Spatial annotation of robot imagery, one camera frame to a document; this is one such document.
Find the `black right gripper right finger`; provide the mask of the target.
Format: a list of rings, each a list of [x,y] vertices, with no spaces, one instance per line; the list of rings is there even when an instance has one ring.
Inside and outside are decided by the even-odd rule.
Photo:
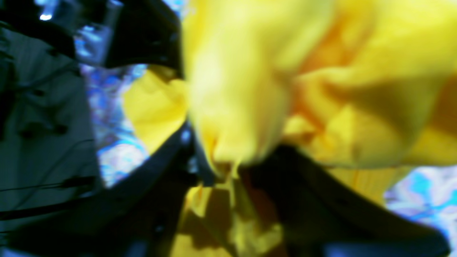
[[[247,167],[272,200],[291,257],[446,257],[437,229],[407,221],[367,200],[297,150],[280,146]]]

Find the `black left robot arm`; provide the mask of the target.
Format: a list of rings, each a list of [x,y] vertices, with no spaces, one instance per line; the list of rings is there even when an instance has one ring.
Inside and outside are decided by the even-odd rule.
[[[181,22],[161,0],[2,0],[1,21],[86,65],[183,73]]]

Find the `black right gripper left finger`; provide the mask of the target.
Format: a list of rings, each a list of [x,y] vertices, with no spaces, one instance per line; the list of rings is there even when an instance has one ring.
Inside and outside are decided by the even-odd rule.
[[[185,122],[129,177],[9,236],[8,257],[166,257],[186,193],[199,182]]]

